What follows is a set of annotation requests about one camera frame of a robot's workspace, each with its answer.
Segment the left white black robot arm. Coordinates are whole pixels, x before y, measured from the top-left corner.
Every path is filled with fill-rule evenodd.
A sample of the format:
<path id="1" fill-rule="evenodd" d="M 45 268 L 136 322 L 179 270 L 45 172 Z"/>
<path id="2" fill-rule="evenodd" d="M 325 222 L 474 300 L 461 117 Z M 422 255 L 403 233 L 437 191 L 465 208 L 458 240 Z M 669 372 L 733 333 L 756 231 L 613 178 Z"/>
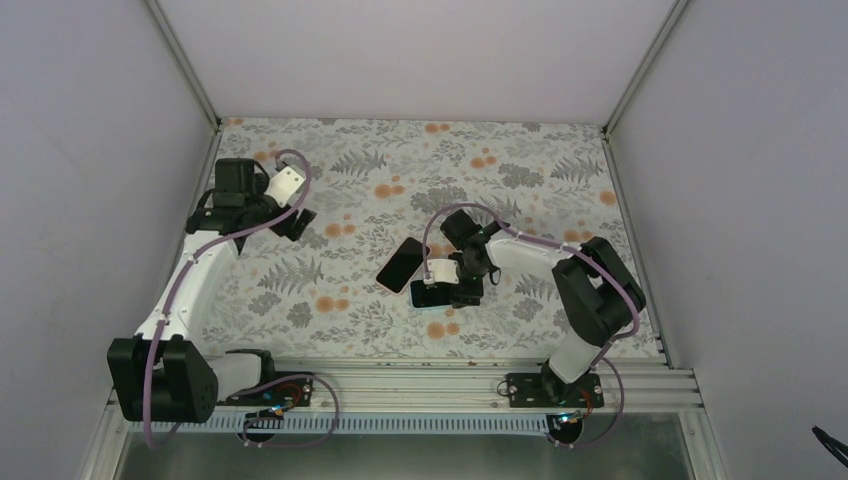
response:
<path id="1" fill-rule="evenodd" d="M 284 149 L 276 162 L 274 173 L 254 159 L 215 162 L 212 185 L 186 221 L 179 267 L 135 333 L 107 350 L 126 420 L 204 423 L 232 396 L 255 405 L 276 396 L 269 352 L 236 349 L 209 360 L 200 348 L 214 297 L 247 238 L 269 230 L 296 241 L 316 217 L 302 206 L 313 179 L 305 156 Z"/>

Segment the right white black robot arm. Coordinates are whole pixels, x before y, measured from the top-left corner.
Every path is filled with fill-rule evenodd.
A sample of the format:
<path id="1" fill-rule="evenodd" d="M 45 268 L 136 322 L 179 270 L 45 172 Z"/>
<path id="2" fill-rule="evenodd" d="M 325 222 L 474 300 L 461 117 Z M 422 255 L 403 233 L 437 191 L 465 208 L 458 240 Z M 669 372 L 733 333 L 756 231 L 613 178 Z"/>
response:
<path id="1" fill-rule="evenodd" d="M 565 407 L 584 392 L 584 382 L 620 339 L 638 333 L 647 301 L 611 243 L 601 237 L 572 246 L 519 231 L 495 217 L 482 226 L 460 203 L 442 209 L 441 233 L 454 253 L 423 267 L 426 285 L 451 288 L 454 308 L 478 305 L 484 277 L 516 270 L 555 286 L 568 322 L 562 344 L 542 364 L 533 398 Z"/>

